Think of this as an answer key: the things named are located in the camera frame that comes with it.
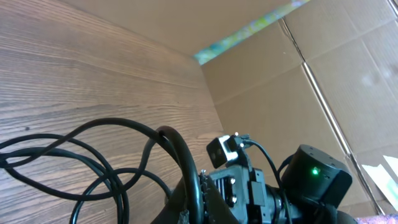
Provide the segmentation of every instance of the wooden surface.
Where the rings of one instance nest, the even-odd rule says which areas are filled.
[[[0,1],[0,141],[32,133],[66,134],[110,116],[152,128],[173,126],[187,140],[198,170],[211,169],[205,146],[221,125],[196,61],[58,1]],[[99,150],[115,169],[137,167],[147,140],[116,126],[89,130],[78,139]],[[92,157],[70,144],[63,148]],[[40,158],[17,170],[72,193],[81,193],[95,179],[87,167],[69,159]],[[147,170],[170,187],[181,177],[159,147]],[[130,177],[122,175],[124,182]],[[128,194],[131,223],[149,223],[164,205],[164,193],[145,177]],[[3,170],[0,202],[0,223],[68,223],[74,206]],[[116,223],[113,200],[86,202],[79,223]]]
[[[194,55],[291,0],[61,0]]]

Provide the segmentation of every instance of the cardboard seam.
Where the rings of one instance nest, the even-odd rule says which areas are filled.
[[[394,19],[392,19],[392,20],[389,20],[389,21],[380,23],[378,26],[373,27],[372,29],[369,29],[369,30],[367,30],[367,31],[365,31],[365,32],[360,32],[360,33],[358,32],[356,35],[352,36],[352,37],[349,38],[349,39],[346,39],[344,42],[342,42],[342,43],[340,43],[340,44],[337,44],[337,45],[335,45],[334,47],[331,47],[331,48],[329,48],[329,49],[326,49],[326,50],[320,52],[319,54],[313,55],[312,57],[309,58],[309,60],[312,60],[312,59],[314,59],[314,58],[316,58],[316,57],[322,56],[322,55],[324,55],[324,54],[326,54],[326,53],[328,53],[328,52],[330,52],[330,51],[332,51],[332,50],[335,50],[335,49],[337,49],[337,48],[339,48],[339,47],[341,47],[341,46],[343,46],[343,45],[345,45],[345,44],[350,43],[351,41],[357,40],[358,38],[361,38],[362,36],[364,36],[364,35],[366,35],[366,34],[368,34],[368,33],[370,33],[370,32],[373,32],[373,31],[375,31],[376,29],[378,29],[378,28],[380,28],[380,27],[382,27],[382,26],[384,26],[384,25],[386,25],[386,24],[388,24],[388,23],[390,23],[390,22],[392,22],[392,21],[395,21],[395,22],[396,22],[396,21],[397,21],[397,17],[398,17],[398,16],[396,16],[396,18],[394,18]]]
[[[388,3],[392,10],[394,11],[396,17],[398,17],[398,3],[397,0],[388,0]]]
[[[303,60],[302,68],[308,78],[308,81],[311,84],[312,90],[314,91],[315,96],[317,97],[318,101],[320,102],[322,110],[323,110],[324,114],[326,115],[326,118],[327,118],[330,126],[332,127],[335,137],[337,138],[339,145],[343,149],[344,154],[346,156],[348,156],[348,158],[354,165],[357,176],[359,177],[359,181],[361,182],[361,185],[365,188],[366,192],[370,196],[373,206],[376,209],[377,213],[379,215],[385,215],[383,209],[380,207],[376,198],[374,197],[374,194],[373,194],[368,182],[365,179],[365,176],[364,176],[364,174],[363,174],[363,172],[362,172],[362,170],[361,170],[361,168],[360,168],[360,166],[359,166],[359,164],[358,164],[358,162],[357,162],[357,160],[356,160],[356,158],[355,158],[355,156],[345,138],[344,133],[342,132],[342,130],[340,128],[340,125],[338,124],[338,122],[335,118],[335,115],[333,114],[332,110],[330,109],[329,104],[326,101],[326,98],[323,96],[322,90],[319,88],[319,84],[312,72],[312,69],[306,62],[306,60],[300,50],[299,45],[295,41],[294,36],[286,23],[285,17],[282,18],[281,26],[282,26],[282,29],[284,29],[286,31],[288,38],[293,42],[298,54],[300,55],[301,59]]]
[[[259,86],[268,85],[269,83],[273,82],[275,78],[279,77],[280,75],[282,75],[284,73],[289,72],[292,69],[297,68],[298,66],[301,66],[301,64],[295,65],[292,68],[290,68],[290,69],[288,69],[286,71],[280,72],[277,75],[274,75],[274,76],[272,76],[270,78],[262,79],[262,80],[258,81],[257,83],[255,83],[255,84],[253,84],[253,85],[251,85],[251,86],[249,86],[247,88],[242,89],[241,91],[237,91],[235,94],[229,95],[225,99],[222,99],[222,100],[219,100],[219,101],[215,101],[214,105],[217,106],[217,105],[223,104],[223,103],[225,103],[225,102],[227,102],[229,100],[232,100],[233,98],[235,98],[235,97],[237,97],[239,95],[245,94],[246,92],[248,92],[248,91],[250,91],[252,89],[255,89],[255,88],[259,87]]]

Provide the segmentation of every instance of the black cable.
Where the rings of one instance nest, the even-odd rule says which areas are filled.
[[[278,177],[280,178],[280,172],[282,172],[282,169],[285,168],[285,166],[287,166],[288,164],[290,164],[291,160],[293,159],[293,155],[290,155],[288,158],[286,158],[280,165],[280,167],[278,168]]]
[[[157,129],[159,134],[165,136],[173,145],[175,156],[182,171],[182,177],[185,184],[185,193],[188,199],[188,209],[190,212],[190,223],[203,223],[205,209],[203,208],[203,197],[201,194],[201,185],[193,157],[187,143],[181,135],[168,126],[162,126]]]
[[[142,134],[145,134],[146,136],[153,139],[157,144],[162,146],[164,149],[168,149],[169,151],[173,150],[173,149],[170,149],[170,148],[172,148],[170,143],[165,138],[163,138],[158,132],[154,131],[153,129],[151,129],[141,123],[137,123],[135,121],[131,121],[128,119],[122,119],[122,118],[102,118],[102,119],[96,119],[94,121],[90,121],[90,122],[87,122],[86,124],[83,124],[82,126],[76,128],[75,130],[73,130],[71,133],[67,134],[63,138],[58,139],[57,141],[51,143],[50,145],[45,147],[40,152],[28,157],[27,159],[22,160],[22,161],[8,164],[8,162],[6,160],[4,160],[4,159],[1,160],[2,157],[0,156],[0,168],[5,168],[5,170],[11,176],[13,176],[13,178],[15,178],[19,181],[22,181],[25,184],[31,185],[32,187],[35,187],[35,188],[45,192],[46,194],[50,194],[50,195],[68,199],[68,200],[76,200],[76,201],[77,200],[82,200],[82,201],[102,200],[102,199],[117,196],[117,195],[125,192],[126,190],[130,189],[138,181],[138,179],[142,175],[143,171],[145,170],[146,164],[148,162],[148,158],[149,158],[149,154],[150,154],[150,150],[151,150],[150,147],[147,147],[144,149],[144,152],[142,153],[142,157],[141,157],[141,162],[140,162],[139,168],[138,168],[139,171],[136,172],[136,174],[127,183],[125,183],[123,186],[119,187],[118,189],[116,189],[112,192],[106,192],[106,193],[102,193],[102,194],[77,195],[77,194],[61,192],[59,190],[51,189],[50,187],[40,184],[32,179],[29,179],[29,178],[21,175],[20,173],[16,172],[14,169],[12,169],[13,167],[21,166],[21,165],[24,165],[28,162],[35,160],[36,158],[40,157],[41,155],[44,155],[46,152],[50,151],[51,149],[59,146],[60,144],[64,143],[65,141],[70,140],[71,138],[75,137],[77,134],[80,134],[81,132],[83,132],[89,128],[93,128],[95,126],[107,125],[107,124],[120,125],[120,126],[125,126],[128,128],[135,129],[135,130],[141,132]],[[25,141],[25,140],[21,140],[21,139],[18,139],[18,141],[16,141],[15,139],[8,140],[8,141],[0,144],[0,149],[3,149],[7,146],[10,146],[12,144],[15,144],[15,143],[18,143],[21,141]]]
[[[280,194],[282,195],[282,199],[284,201],[286,214],[287,214],[286,218],[289,221],[289,224],[292,224],[292,218],[290,216],[289,201],[287,200],[286,193],[285,193],[285,190],[284,190],[284,188],[282,186],[282,181],[280,180],[280,177],[278,176],[278,172],[276,170],[275,164],[272,161],[271,157],[268,155],[268,152],[266,151],[266,149],[263,148],[262,145],[260,145],[258,142],[253,141],[251,139],[250,140],[244,140],[243,143],[248,144],[250,146],[257,146],[261,150],[261,152],[265,155],[265,157],[267,158],[268,163],[271,166],[272,172],[275,175],[276,181],[277,181],[278,186],[279,186]]]
[[[22,141],[30,141],[30,140],[34,140],[34,139],[62,139],[62,138],[64,138],[64,136],[59,135],[59,134],[30,134],[30,135],[21,136],[21,137],[17,137],[17,138],[8,140],[8,141],[0,144],[0,147],[3,148],[3,147],[9,146],[9,144],[17,144]],[[73,139],[73,138],[69,139],[68,141],[91,152],[105,166],[106,170],[108,170],[108,171],[113,170],[112,167],[110,166],[110,164],[107,162],[107,160],[96,149],[92,148],[90,145],[88,145],[82,141],[79,141],[77,139]],[[116,179],[116,181],[111,179],[111,183],[113,184],[114,189],[117,188],[116,185],[118,187],[123,186],[122,182],[120,181],[120,179],[118,177],[116,177],[115,179]],[[127,197],[127,193],[123,192],[121,195],[114,196],[114,198],[115,198],[116,208],[117,208],[117,213],[118,213],[118,224],[123,224],[126,222],[125,220],[129,220],[129,200]]]
[[[14,152],[10,152],[10,153],[5,153],[3,155],[8,157],[8,158],[24,157],[24,156],[30,156],[32,154],[35,154],[37,151],[40,151],[42,149],[43,149],[43,147],[32,147],[32,148],[20,149],[18,151],[14,151]],[[71,158],[71,159],[78,159],[79,161],[84,163],[86,166],[88,166],[91,170],[93,170],[98,176],[102,176],[104,173],[106,173],[106,169],[103,166],[101,166],[101,164],[97,163],[95,160],[93,160],[93,159],[91,159],[89,157],[86,157],[86,156],[81,156],[81,155],[75,154],[73,152],[63,150],[63,149],[57,149],[57,148],[52,149],[50,152],[46,153],[45,156],[55,156],[55,157],[66,157],[66,158]],[[138,171],[138,169],[136,169],[136,168],[128,168],[127,171],[129,171],[131,173],[136,173]],[[149,171],[146,171],[146,170],[142,174],[144,176],[152,179],[153,181],[155,181],[162,188],[162,190],[165,192],[166,197],[170,198],[171,190],[162,181],[162,179],[160,179],[155,174],[153,174],[153,173],[151,173]],[[109,182],[107,180],[105,180],[104,183],[105,183],[105,185],[107,186],[107,188],[109,190],[112,190],[112,187],[110,186],[110,184],[109,184]],[[92,190],[94,190],[94,188],[90,189],[90,191],[86,192],[86,194],[90,194]],[[78,218],[78,214],[79,214],[80,208],[82,206],[83,206],[83,201],[79,201],[79,202],[76,203],[76,205],[75,205],[75,207],[73,208],[73,211],[72,211],[72,215],[71,215],[71,218],[70,218],[70,224],[76,224],[77,218]]]
[[[74,137],[83,131],[93,128],[95,126],[101,125],[119,125],[127,128],[135,129],[140,133],[149,137],[147,144],[145,145],[144,151],[142,153],[141,161],[138,168],[122,168],[113,170],[105,158],[91,146],[74,139]],[[190,219],[192,223],[202,223],[203,222],[203,203],[201,197],[200,184],[197,176],[197,170],[195,163],[193,161],[192,155],[190,154],[189,148],[187,147],[185,141],[182,139],[176,130],[170,127],[161,127],[158,131],[135,121],[122,118],[103,118],[96,119],[94,121],[87,122],[80,127],[76,128],[69,134],[65,136],[55,135],[55,134],[33,134],[28,136],[21,136],[18,138],[10,139],[8,141],[0,143],[0,149],[11,146],[13,144],[28,141],[32,139],[39,138],[53,138],[57,139],[53,143],[49,144],[47,147],[36,147],[31,149],[21,149],[10,153],[0,153],[0,168],[3,168],[8,172],[13,178],[28,184],[40,191],[47,194],[64,198],[67,200],[76,200],[76,206],[73,209],[71,223],[75,223],[77,220],[78,212],[84,201],[101,200],[105,198],[114,197],[115,202],[118,207],[118,223],[128,223],[129,221],[129,204],[126,194],[126,190],[130,189],[140,178],[141,175],[146,175],[152,180],[156,181],[170,196],[171,192],[167,186],[154,174],[145,171],[147,161],[150,155],[150,151],[155,143],[159,144],[166,152],[172,156],[172,158],[180,166],[183,179],[185,181],[185,191],[188,197],[188,208],[190,210]],[[62,143],[70,141],[77,144],[88,151],[90,151],[97,159],[104,165],[100,165],[96,161],[74,154],[72,152],[63,151],[62,149],[56,149],[57,146]],[[11,157],[21,157],[22,155],[28,156],[28,158],[21,161],[8,163],[7,159]],[[60,156],[69,157],[73,159],[78,159],[85,163],[90,169],[92,169],[99,177],[85,190],[83,195],[69,194],[66,192],[61,192],[56,189],[47,187],[41,183],[38,183],[14,170],[15,167],[25,165],[29,162],[34,161],[40,156]],[[124,173],[135,173],[133,177],[124,185],[121,183],[118,174]],[[100,183],[104,182],[109,192],[102,194],[90,195],[90,193],[98,186]]]

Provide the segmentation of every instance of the cardboard wall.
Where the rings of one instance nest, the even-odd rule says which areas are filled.
[[[345,162],[345,154],[302,68],[292,41],[274,23],[202,66],[226,133],[249,133],[276,166],[300,144],[317,147]],[[254,167],[276,186],[266,158],[248,149]],[[372,206],[356,176],[341,206]]]
[[[314,0],[286,17],[359,164],[387,170],[382,155],[398,157],[396,13],[388,0]],[[396,212],[363,172],[383,210]]]
[[[61,0],[187,55],[290,0]]]
[[[320,102],[300,65],[313,75],[359,164],[398,157],[398,25],[390,0],[312,0],[286,16],[298,49],[278,23],[204,64],[226,133],[250,133],[278,166],[299,144],[342,160],[354,176],[340,209],[354,217],[375,215]],[[249,150],[254,166],[275,184],[265,158]],[[377,203],[396,212],[364,170]]]

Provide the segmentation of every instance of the white paper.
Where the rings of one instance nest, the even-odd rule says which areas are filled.
[[[398,185],[380,164],[377,167],[362,165],[391,205],[398,211]]]
[[[384,156],[384,159],[391,166],[391,169],[394,171],[394,173],[396,173],[396,176],[398,177],[398,159],[391,156]]]

